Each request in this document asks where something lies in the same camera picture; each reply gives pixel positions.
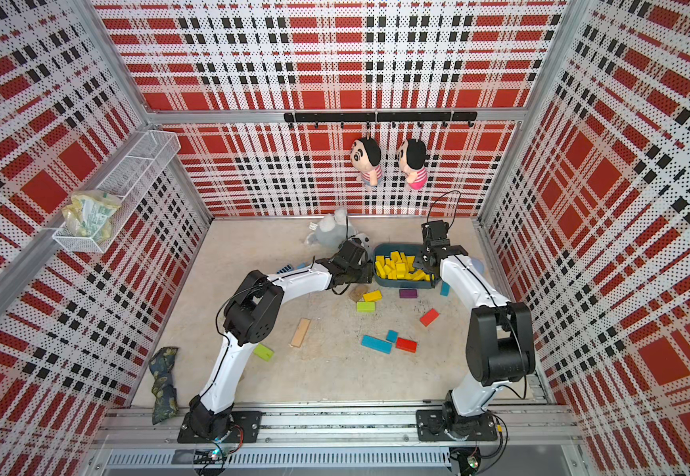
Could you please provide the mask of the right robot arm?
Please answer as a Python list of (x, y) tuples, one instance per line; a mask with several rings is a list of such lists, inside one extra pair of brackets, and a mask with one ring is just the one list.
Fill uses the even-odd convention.
[(531, 311), (495, 290), (465, 249), (450, 243), (451, 225), (422, 224), (420, 266), (456, 293), (469, 311), (465, 358), (468, 372), (438, 411), (418, 411), (418, 438), (435, 441), (495, 441), (503, 425), (489, 404), (505, 386), (535, 372)]

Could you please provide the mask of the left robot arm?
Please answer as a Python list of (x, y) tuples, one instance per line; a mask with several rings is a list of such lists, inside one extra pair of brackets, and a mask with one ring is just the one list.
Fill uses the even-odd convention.
[(229, 434), (240, 378), (255, 349), (271, 334), (282, 305), (340, 286), (368, 284), (373, 276), (374, 252), (363, 233), (346, 239), (333, 256), (315, 259), (303, 269), (271, 275), (250, 272), (221, 308), (219, 355), (204, 388), (190, 401), (178, 440), (189, 434), (222, 440)]

